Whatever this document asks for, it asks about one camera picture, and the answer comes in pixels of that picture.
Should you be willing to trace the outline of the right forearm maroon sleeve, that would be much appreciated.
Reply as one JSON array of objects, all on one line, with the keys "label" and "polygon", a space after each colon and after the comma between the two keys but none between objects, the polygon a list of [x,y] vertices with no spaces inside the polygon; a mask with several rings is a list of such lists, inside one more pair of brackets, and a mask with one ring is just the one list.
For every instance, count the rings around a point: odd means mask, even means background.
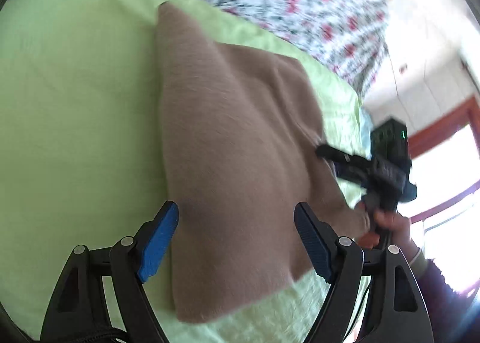
[{"label": "right forearm maroon sleeve", "polygon": [[479,302],[455,292],[433,260],[418,250],[409,263],[430,317],[435,342],[479,342]]}]

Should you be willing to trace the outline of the right hand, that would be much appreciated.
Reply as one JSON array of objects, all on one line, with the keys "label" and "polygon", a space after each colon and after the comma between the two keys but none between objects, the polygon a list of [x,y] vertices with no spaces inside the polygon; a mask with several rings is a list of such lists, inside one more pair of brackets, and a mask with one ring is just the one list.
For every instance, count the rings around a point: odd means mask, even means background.
[{"label": "right hand", "polygon": [[[374,223],[378,228],[388,230],[391,233],[391,241],[400,247],[407,259],[412,258],[417,247],[411,239],[411,222],[408,218],[394,212],[375,210],[373,214]],[[380,235],[375,232],[366,232],[355,242],[363,248],[371,249],[380,243]]]}]

